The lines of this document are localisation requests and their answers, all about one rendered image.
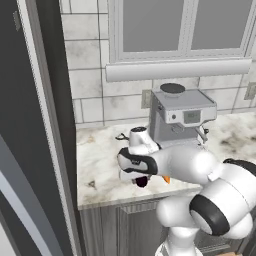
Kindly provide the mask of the grey cupboard door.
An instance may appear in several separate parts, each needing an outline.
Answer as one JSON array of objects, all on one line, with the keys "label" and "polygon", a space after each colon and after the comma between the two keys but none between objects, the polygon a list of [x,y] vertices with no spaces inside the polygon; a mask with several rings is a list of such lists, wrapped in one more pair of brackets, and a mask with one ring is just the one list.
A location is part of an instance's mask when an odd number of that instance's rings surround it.
[{"label": "grey cupboard door", "polygon": [[117,256],[154,256],[168,229],[156,216],[158,200],[122,205],[117,210]]}]

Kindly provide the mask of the dark purple eggplant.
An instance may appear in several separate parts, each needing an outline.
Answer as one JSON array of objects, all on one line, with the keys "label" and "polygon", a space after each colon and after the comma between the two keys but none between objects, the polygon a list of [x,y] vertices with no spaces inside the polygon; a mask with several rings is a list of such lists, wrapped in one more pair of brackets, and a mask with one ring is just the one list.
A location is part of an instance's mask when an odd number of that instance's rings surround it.
[{"label": "dark purple eggplant", "polygon": [[138,187],[144,188],[148,184],[148,178],[146,176],[139,177],[135,179],[135,182]]}]

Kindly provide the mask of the grey window sill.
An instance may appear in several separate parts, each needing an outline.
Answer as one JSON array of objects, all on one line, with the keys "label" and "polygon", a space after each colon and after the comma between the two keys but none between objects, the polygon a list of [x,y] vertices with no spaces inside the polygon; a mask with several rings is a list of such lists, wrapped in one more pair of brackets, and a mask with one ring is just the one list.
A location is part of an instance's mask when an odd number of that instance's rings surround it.
[{"label": "grey window sill", "polygon": [[251,58],[108,64],[108,82],[247,74]]}]

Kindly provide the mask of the grey framed window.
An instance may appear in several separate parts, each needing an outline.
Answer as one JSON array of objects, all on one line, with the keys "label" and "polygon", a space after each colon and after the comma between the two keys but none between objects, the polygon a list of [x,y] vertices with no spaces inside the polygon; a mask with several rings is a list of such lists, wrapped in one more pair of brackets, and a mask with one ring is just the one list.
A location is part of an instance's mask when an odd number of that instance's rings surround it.
[{"label": "grey framed window", "polygon": [[256,0],[109,0],[110,61],[244,57]]}]

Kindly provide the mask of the grey wall outlet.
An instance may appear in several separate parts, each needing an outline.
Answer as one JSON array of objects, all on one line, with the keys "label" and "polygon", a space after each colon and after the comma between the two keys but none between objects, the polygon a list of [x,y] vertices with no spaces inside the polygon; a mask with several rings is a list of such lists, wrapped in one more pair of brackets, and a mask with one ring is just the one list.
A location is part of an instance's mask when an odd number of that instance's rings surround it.
[{"label": "grey wall outlet", "polygon": [[142,91],[142,98],[141,98],[141,108],[147,109],[150,107],[151,104],[151,91],[150,90],[143,90]]},{"label": "grey wall outlet", "polygon": [[250,82],[245,93],[245,100],[252,100],[256,96],[256,82]]}]

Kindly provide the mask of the silver coffee machine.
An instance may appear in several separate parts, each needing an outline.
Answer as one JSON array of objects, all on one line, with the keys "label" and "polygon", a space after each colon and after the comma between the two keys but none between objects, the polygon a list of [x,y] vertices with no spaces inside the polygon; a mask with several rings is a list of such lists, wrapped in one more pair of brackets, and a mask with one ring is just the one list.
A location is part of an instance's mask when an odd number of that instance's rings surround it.
[{"label": "silver coffee machine", "polygon": [[165,83],[151,92],[148,132],[161,148],[177,144],[203,146],[208,129],[217,118],[217,104],[200,89]]}]

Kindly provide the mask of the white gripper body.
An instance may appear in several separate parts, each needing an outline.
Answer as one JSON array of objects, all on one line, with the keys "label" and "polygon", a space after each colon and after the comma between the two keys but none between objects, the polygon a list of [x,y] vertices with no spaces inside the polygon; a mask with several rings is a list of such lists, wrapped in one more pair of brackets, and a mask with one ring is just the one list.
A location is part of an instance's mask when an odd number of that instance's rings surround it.
[{"label": "white gripper body", "polygon": [[138,178],[142,178],[142,177],[147,177],[150,178],[151,175],[150,174],[142,174],[142,173],[138,173],[138,172],[131,172],[131,173],[127,173],[123,170],[119,170],[119,178],[122,181],[135,181]]}]

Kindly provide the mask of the dark grey fridge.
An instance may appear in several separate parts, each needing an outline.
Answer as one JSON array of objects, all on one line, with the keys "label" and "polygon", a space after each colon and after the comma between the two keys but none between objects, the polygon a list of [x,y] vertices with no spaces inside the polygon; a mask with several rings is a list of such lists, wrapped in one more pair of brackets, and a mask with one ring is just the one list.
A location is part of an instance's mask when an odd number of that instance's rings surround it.
[{"label": "dark grey fridge", "polygon": [[[0,136],[37,196],[64,256],[86,256],[59,0],[0,0]],[[42,256],[1,191],[0,223],[17,256]]]}]

